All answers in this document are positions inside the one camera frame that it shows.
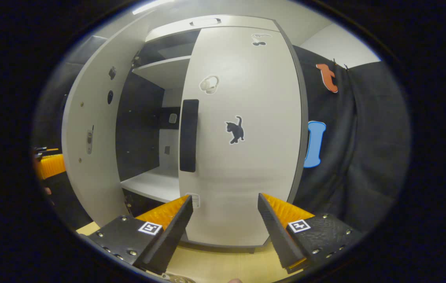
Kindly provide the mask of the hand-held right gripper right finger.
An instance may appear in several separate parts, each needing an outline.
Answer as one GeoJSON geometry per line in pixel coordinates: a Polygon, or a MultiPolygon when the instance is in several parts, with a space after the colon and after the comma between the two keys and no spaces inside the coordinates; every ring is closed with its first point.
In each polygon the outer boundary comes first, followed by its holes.
{"type": "Polygon", "coordinates": [[[264,193],[258,195],[257,208],[289,274],[326,265],[363,238],[363,233],[333,214],[313,215],[264,193]]]}

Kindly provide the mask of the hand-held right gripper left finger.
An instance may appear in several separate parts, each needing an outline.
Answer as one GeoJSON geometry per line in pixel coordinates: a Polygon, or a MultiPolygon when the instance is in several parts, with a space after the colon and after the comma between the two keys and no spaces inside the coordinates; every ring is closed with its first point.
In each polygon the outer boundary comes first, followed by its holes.
{"type": "Polygon", "coordinates": [[[192,213],[192,195],[185,195],[138,217],[119,215],[86,240],[135,268],[162,275],[192,213]]]}

